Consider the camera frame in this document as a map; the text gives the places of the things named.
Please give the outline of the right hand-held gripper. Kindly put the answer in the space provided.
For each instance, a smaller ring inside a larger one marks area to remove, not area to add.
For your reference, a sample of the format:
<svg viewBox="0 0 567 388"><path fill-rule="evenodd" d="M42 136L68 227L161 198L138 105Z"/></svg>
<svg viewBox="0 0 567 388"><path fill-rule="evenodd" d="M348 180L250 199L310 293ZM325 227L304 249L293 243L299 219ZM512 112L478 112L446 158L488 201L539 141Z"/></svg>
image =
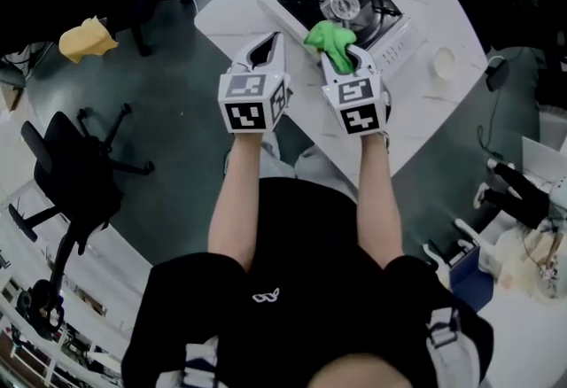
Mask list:
<svg viewBox="0 0 567 388"><path fill-rule="evenodd" d="M356 59L355 76L342 79L333 60L321 52L321 67L326 81L323 96L333 111L340 127L351 136L384 134L391 110L391 97L378 73L375 60L360 47L349 47L348 53Z"/></svg>

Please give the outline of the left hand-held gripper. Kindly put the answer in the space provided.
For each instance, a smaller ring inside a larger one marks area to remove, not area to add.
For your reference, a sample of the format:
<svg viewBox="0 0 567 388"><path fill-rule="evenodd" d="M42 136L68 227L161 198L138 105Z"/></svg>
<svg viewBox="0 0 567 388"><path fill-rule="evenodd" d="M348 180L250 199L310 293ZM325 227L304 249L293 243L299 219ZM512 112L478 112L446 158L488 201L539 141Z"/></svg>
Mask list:
<svg viewBox="0 0 567 388"><path fill-rule="evenodd" d="M290 79L281 32L260 35L240 48L219 80L218 103L227 130L273 131L290 102Z"/></svg>

